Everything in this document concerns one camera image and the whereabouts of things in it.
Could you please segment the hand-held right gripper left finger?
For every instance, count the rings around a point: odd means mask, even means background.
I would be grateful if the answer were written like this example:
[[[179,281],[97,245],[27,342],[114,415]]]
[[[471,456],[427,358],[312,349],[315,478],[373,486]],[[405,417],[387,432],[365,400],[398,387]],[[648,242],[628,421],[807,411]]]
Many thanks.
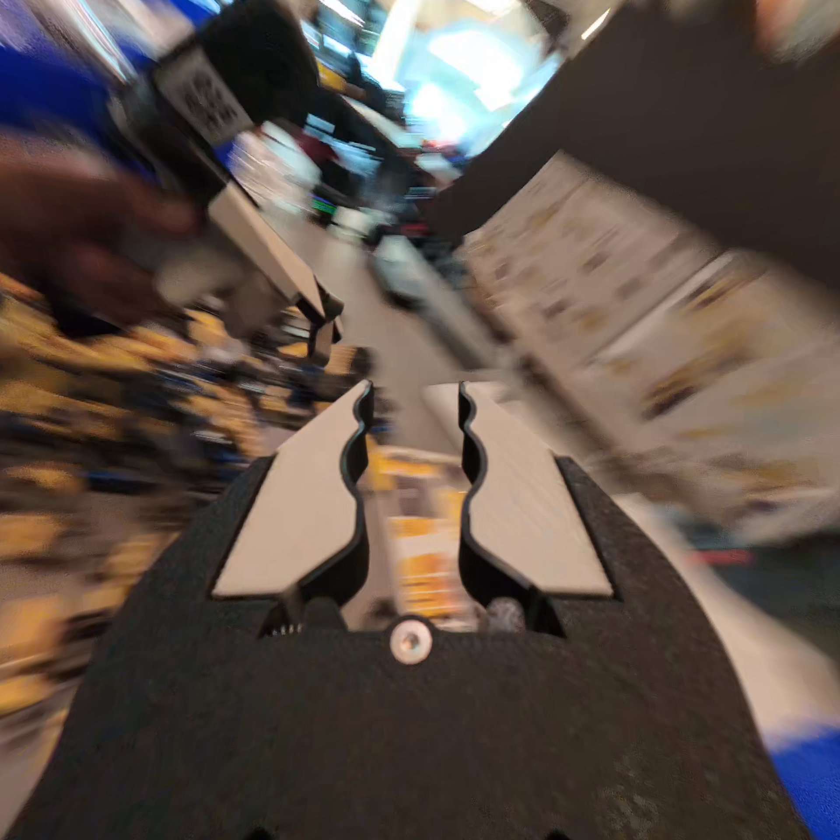
[[[351,599],[369,570],[358,484],[375,389],[364,380],[278,447],[213,586],[217,599]]]

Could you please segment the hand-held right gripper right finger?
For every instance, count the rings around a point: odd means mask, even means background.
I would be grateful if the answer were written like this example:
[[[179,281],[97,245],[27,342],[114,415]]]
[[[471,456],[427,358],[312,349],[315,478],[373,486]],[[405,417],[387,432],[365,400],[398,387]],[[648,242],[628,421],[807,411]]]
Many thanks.
[[[475,445],[479,456],[463,535],[527,589],[612,597],[552,449],[482,383],[463,383],[459,395],[467,407],[464,443]]]

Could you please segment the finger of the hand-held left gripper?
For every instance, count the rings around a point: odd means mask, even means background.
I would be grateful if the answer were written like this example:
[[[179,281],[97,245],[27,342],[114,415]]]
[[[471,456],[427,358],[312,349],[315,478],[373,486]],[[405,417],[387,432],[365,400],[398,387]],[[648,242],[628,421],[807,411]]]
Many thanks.
[[[307,356],[326,361],[341,338],[343,302],[320,283],[236,181],[228,182],[210,202],[208,220],[247,266],[245,284],[230,299],[230,332],[249,337],[278,311],[295,307],[309,325]]]

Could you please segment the pile of building brick pieces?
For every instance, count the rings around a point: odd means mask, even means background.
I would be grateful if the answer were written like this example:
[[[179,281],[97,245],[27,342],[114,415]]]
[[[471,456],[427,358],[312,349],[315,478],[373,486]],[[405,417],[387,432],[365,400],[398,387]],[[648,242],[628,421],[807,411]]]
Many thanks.
[[[44,711],[88,666],[139,579],[193,516],[375,367],[305,356],[283,311],[236,351],[210,308],[74,341],[2,276],[2,721]]]

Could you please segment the instruction booklet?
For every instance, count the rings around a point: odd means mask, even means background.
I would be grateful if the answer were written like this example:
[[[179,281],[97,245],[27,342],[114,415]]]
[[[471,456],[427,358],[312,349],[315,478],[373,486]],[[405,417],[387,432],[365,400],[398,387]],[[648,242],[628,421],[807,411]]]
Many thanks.
[[[458,254],[649,485],[749,542],[838,528],[838,296],[565,154]]]

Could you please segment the person's left hand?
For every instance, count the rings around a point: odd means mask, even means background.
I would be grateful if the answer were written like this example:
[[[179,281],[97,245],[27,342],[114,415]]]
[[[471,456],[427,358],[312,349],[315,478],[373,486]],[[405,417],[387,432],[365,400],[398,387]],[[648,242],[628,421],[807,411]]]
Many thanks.
[[[202,221],[181,196],[101,156],[2,134],[2,273],[32,287],[43,281],[63,287],[121,327],[165,307],[152,276],[118,253],[124,230],[191,237]]]

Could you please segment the yellow grey sticker sheet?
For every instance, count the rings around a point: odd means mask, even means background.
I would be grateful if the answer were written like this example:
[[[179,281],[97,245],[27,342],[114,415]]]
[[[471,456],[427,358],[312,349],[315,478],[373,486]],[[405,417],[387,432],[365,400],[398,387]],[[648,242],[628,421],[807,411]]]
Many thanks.
[[[366,438],[364,474],[398,615],[473,633],[478,608],[459,576],[461,511],[469,488],[457,457]]]

